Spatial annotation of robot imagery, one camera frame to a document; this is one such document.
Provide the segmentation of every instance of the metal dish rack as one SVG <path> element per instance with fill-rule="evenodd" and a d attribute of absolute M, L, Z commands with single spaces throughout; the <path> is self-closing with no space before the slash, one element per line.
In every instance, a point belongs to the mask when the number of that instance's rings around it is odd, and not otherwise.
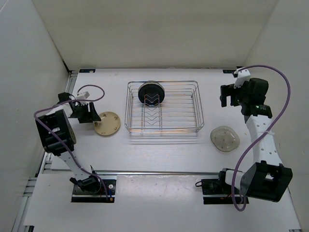
<path fill-rule="evenodd" d="M 129 132 L 188 133 L 202 129 L 204 117 L 196 81 L 158 81 L 165 98 L 155 106 L 141 103 L 138 98 L 139 87 L 145 82 L 131 81 L 127 86 L 125 127 Z M 145 96 L 145 102 L 158 98 Z"/>

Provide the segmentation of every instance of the wooden plate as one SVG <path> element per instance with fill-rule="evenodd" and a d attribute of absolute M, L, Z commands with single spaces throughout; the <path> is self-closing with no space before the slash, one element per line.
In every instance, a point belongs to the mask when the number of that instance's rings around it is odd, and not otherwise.
<path fill-rule="evenodd" d="M 120 127 L 120 117 L 114 112 L 104 112 L 99 115 L 100 122 L 95 122 L 95 131 L 99 135 L 107 136 L 116 133 Z"/>

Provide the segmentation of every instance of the white tabletop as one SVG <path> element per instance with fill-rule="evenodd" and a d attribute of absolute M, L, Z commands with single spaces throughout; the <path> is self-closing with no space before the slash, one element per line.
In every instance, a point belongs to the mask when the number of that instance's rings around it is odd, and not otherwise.
<path fill-rule="evenodd" d="M 130 81 L 195 80 L 199 84 L 205 126 L 196 134 L 183 138 L 141 139 L 130 136 L 124 126 L 126 90 Z M 222 70 L 197 69 L 96 69 L 95 73 L 79 73 L 73 94 L 87 84 L 105 89 L 105 97 L 95 102 L 98 114 L 117 113 L 121 119 L 119 131 L 110 136 L 96 134 L 92 124 L 70 123 L 77 138 L 75 152 L 84 167 L 117 171 L 176 171 L 219 172 L 234 168 L 242 152 L 250 144 L 250 135 L 244 123 L 241 107 L 221 108 L 220 86 L 235 82 L 231 74 Z M 87 87 L 91 99 L 101 95 L 99 89 Z M 240 137 L 240 146 L 229 153 L 215 148 L 210 140 L 211 131 L 218 126 L 229 126 Z M 253 162 L 252 152 L 244 159 L 240 170 L 246 171 Z M 54 170 L 68 169 L 55 157 Z"/>
<path fill-rule="evenodd" d="M 71 172 L 40 174 L 25 225 L 34 232 L 288 232 L 300 229 L 288 191 L 278 203 L 249 198 L 203 205 L 199 176 L 118 176 L 115 203 L 71 203 Z"/>

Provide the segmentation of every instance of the purple cable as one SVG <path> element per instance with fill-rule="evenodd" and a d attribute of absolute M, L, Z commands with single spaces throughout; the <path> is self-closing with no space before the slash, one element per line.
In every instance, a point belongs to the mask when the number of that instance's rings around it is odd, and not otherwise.
<path fill-rule="evenodd" d="M 290 101 L 290 96 L 291 96 L 291 86 L 290 86 L 290 83 L 289 83 L 289 80 L 288 78 L 281 72 L 279 71 L 278 69 L 274 68 L 274 67 L 271 67 L 271 66 L 268 66 L 268 65 L 263 65 L 263 64 L 257 64 L 257 65 L 250 65 L 250 66 L 247 66 L 247 67 L 244 67 L 244 68 L 241 68 L 239 69 L 239 71 L 242 71 L 244 69 L 249 69 L 249 68 L 255 68 L 255 67 L 261 67 L 261 68 L 267 68 L 267 69 L 271 69 L 277 73 L 279 73 L 285 80 L 286 82 L 286 85 L 287 85 L 287 88 L 288 88 L 288 95 L 287 95 L 287 98 L 286 98 L 286 101 L 285 101 L 285 104 L 284 104 L 284 107 L 283 109 L 281 110 L 281 112 L 278 114 L 278 116 L 275 118 L 275 120 L 269 125 L 269 127 L 266 129 L 266 131 L 260 136 L 258 137 L 245 151 L 244 153 L 241 155 L 241 157 L 239 158 L 236 166 L 235 166 L 235 170 L 234 170 L 234 173 L 233 173 L 233 178 L 232 178 L 232 186 L 231 186 L 231 190 L 232 190 L 232 201 L 233 201 L 233 204 L 235 206 L 235 208 L 238 210 L 238 211 L 244 211 L 245 208 L 246 208 L 246 204 L 247 204 L 247 201 L 246 201 L 246 197 L 243 197 L 243 207 L 242 208 L 239 208 L 237 203 L 236 203 L 236 199 L 235 199 L 235 191 L 234 191 L 234 187 L 235 187 L 235 180 L 236 180 L 236 174 L 237 174 L 237 171 L 238 171 L 238 168 L 240 166 L 240 163 L 242 162 L 243 158 L 245 158 L 246 154 L 250 151 L 251 148 L 254 147 L 254 145 L 256 145 L 259 141 L 261 141 L 265 135 L 268 134 L 268 132 L 271 130 L 271 128 L 276 124 L 276 122 L 279 120 L 279 118 L 283 115 L 284 111 L 286 110 L 286 107 L 288 106 L 289 104 L 289 101 Z"/>
<path fill-rule="evenodd" d="M 106 193 L 106 200 L 108 201 L 108 192 L 107 192 L 107 189 L 106 189 L 106 186 L 105 186 L 105 183 L 104 181 L 102 180 L 102 178 L 99 176 L 99 175 L 96 175 L 96 174 L 93 174 L 93 173 L 90 173 L 88 172 L 87 170 L 85 170 L 84 168 L 82 168 L 82 166 L 79 164 L 79 162 L 77 161 L 77 159 L 74 157 L 74 154 L 71 152 L 71 150 L 68 148 L 68 146 L 58 137 L 58 135 L 56 135 L 50 128 L 48 128 L 48 126 L 46 126 L 38 117 L 37 117 L 37 114 L 38 113 L 41 113 L 41 112 L 44 112 L 44 111 L 47 111 L 47 110 L 52 110 L 54 108 L 56 108 L 57 106 L 59 105 L 63 105 L 63 104 L 66 104 L 66 103 L 70 103 L 70 102 L 96 102 L 98 100 L 101 100 L 104 96 L 105 96 L 105 91 L 104 89 L 102 89 L 100 86 L 96 86 L 96 85 L 85 85 L 85 86 L 82 86 L 78 91 L 77 93 L 79 93 L 79 91 L 85 87 L 97 87 L 99 89 L 102 90 L 103 92 L 103 95 L 101 97 L 99 97 L 98 99 L 95 99 L 95 100 L 69 100 L 69 101 L 64 101 L 60 104 L 57 104 L 57 105 L 54 105 L 50 108 L 46 108 L 46 109 L 43 109 L 43 110 L 39 110 L 37 112 L 34 113 L 34 118 L 35 120 L 40 123 L 45 129 L 47 129 L 60 143 L 61 145 L 63 145 L 63 147 L 69 152 L 69 154 L 71 155 L 73 161 L 75 162 L 75 164 L 77 165 L 77 167 L 79 167 L 84 173 L 88 174 L 88 175 L 91 175 L 91 176 L 94 176 L 96 177 L 97 179 L 99 179 L 100 183 L 103 185 L 104 187 L 104 190 L 105 190 L 105 193 Z"/>

